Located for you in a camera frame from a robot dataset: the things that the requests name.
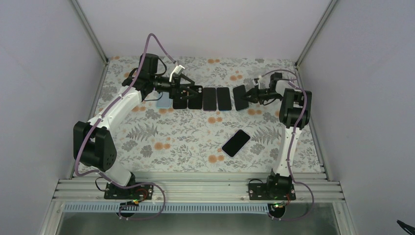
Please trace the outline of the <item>black phone case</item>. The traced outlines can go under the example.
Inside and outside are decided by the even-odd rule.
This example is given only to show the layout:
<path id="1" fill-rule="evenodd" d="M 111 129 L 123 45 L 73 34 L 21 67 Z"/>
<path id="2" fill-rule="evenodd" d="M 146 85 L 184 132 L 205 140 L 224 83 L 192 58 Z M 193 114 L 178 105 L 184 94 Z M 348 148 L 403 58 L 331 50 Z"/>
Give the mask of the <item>black phone case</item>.
<path id="1" fill-rule="evenodd" d="M 187 100 L 181 99 L 181 98 L 175 98 L 173 99 L 173 109 L 180 110 L 180 109 L 186 109 L 187 108 Z"/>
<path id="2" fill-rule="evenodd" d="M 203 86 L 195 85 L 189 87 L 197 94 L 188 100 L 187 106 L 191 110 L 200 110 L 203 107 Z"/>

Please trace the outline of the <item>purple smartphone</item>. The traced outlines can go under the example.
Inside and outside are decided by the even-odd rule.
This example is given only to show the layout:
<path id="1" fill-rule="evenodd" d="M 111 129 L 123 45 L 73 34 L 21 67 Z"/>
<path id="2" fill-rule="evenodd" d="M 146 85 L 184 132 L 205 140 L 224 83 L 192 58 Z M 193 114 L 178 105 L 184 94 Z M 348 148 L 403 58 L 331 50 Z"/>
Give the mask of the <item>purple smartphone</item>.
<path id="1" fill-rule="evenodd" d="M 211 87 L 203 88 L 203 110 L 204 111 L 216 111 L 216 89 Z"/>

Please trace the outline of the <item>black smartphone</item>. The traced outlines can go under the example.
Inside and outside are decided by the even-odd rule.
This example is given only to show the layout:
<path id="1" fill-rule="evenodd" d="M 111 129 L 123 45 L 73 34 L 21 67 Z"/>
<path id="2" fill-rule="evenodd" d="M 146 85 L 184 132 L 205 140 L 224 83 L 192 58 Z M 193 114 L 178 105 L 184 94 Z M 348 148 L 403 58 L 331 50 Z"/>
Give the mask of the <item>black smartphone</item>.
<path id="1" fill-rule="evenodd" d="M 227 87 L 216 89 L 217 105 L 219 111 L 230 111 L 232 109 L 230 90 Z"/>

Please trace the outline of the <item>light-blue phone case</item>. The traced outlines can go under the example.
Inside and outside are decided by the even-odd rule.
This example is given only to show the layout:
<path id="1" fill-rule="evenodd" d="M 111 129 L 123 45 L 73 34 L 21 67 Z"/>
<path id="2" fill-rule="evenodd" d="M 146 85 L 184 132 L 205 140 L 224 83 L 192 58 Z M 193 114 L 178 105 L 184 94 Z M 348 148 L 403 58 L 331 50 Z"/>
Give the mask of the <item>light-blue phone case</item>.
<path id="1" fill-rule="evenodd" d="M 172 99 L 168 96 L 160 96 L 156 102 L 156 107 L 158 109 L 169 109 L 172 105 Z"/>

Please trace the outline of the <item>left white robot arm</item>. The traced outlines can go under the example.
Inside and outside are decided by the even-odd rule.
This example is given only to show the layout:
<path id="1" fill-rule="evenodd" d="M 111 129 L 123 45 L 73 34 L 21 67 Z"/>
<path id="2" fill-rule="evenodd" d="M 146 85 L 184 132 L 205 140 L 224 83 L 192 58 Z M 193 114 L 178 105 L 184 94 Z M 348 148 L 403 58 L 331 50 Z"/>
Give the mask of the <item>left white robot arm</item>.
<path id="1" fill-rule="evenodd" d="M 176 62 L 172 72 L 166 76 L 164 72 L 158 72 L 160 62 L 160 57 L 155 54 L 143 54 L 139 67 L 131 70 L 112 101 L 87 122 L 79 121 L 74 125 L 76 176 L 97 173 L 116 186 L 123 198 L 130 198 L 136 193 L 133 173 L 116 161 L 117 150 L 111 131 L 117 129 L 132 109 L 153 91 L 181 100 L 193 99 L 198 94 L 190 89 L 195 82 L 184 75 L 184 66 Z"/>

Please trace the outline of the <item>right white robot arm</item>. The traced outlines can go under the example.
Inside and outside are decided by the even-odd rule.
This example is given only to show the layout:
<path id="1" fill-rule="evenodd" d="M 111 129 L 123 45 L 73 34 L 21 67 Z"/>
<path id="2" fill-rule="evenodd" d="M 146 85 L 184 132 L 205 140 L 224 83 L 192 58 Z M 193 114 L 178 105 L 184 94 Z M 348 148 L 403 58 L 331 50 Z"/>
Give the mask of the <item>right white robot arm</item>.
<path id="1" fill-rule="evenodd" d="M 292 172 L 292 163 L 295 150 L 303 129 L 311 118 L 312 93 L 300 88 L 295 81 L 298 77 L 294 72 L 293 79 L 283 78 L 282 72 L 288 70 L 273 70 L 269 72 L 270 83 L 268 88 L 261 88 L 262 76 L 253 79 L 254 87 L 249 89 L 242 98 L 250 103 L 266 106 L 280 100 L 278 120 L 282 123 L 277 163 L 272 167 L 271 173 L 265 183 L 265 193 L 270 199 L 278 199 L 282 194 L 289 194 L 294 184 L 299 184 L 311 191 L 310 186 L 295 180 Z"/>

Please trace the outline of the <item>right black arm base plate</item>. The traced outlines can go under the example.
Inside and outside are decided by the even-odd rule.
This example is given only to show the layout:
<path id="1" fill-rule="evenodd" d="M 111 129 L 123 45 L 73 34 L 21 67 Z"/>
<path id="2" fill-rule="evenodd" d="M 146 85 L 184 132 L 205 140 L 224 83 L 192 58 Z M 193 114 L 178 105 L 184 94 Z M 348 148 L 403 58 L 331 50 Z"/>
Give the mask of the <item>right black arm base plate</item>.
<path id="1" fill-rule="evenodd" d="M 269 175 L 266 182 L 251 179 L 248 182 L 250 200 L 296 200 L 291 176 Z"/>

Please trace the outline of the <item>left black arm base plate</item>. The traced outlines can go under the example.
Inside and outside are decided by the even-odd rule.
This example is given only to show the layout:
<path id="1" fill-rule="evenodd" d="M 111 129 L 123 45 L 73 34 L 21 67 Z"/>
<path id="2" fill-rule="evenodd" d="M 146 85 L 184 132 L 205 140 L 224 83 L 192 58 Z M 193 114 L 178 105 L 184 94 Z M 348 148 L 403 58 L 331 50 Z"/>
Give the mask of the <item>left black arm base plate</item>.
<path id="1" fill-rule="evenodd" d="M 104 199 L 109 200 L 151 200 L 153 185 L 143 185 L 131 189 L 122 189 L 113 184 L 107 184 Z"/>

